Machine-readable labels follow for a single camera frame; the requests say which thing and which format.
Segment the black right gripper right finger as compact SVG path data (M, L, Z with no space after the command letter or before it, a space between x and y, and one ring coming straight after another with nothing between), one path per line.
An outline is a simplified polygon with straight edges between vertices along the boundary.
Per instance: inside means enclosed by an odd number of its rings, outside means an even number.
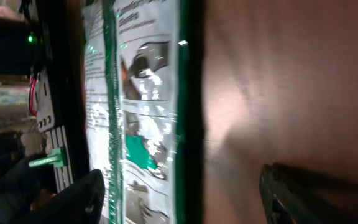
M358 223L358 184L347 180L264 164L259 192L268 223Z

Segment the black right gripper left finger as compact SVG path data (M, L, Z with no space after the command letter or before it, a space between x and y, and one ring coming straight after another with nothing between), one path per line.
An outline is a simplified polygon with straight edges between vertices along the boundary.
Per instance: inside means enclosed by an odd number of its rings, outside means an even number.
M102 172L92 170L40 208L17 219L25 224L99 223L104 202Z

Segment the green 3M gloves package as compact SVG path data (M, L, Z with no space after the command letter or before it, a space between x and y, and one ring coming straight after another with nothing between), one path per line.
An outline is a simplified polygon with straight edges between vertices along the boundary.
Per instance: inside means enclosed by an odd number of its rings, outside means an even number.
M200 1L85 1L86 137L103 223L203 221Z

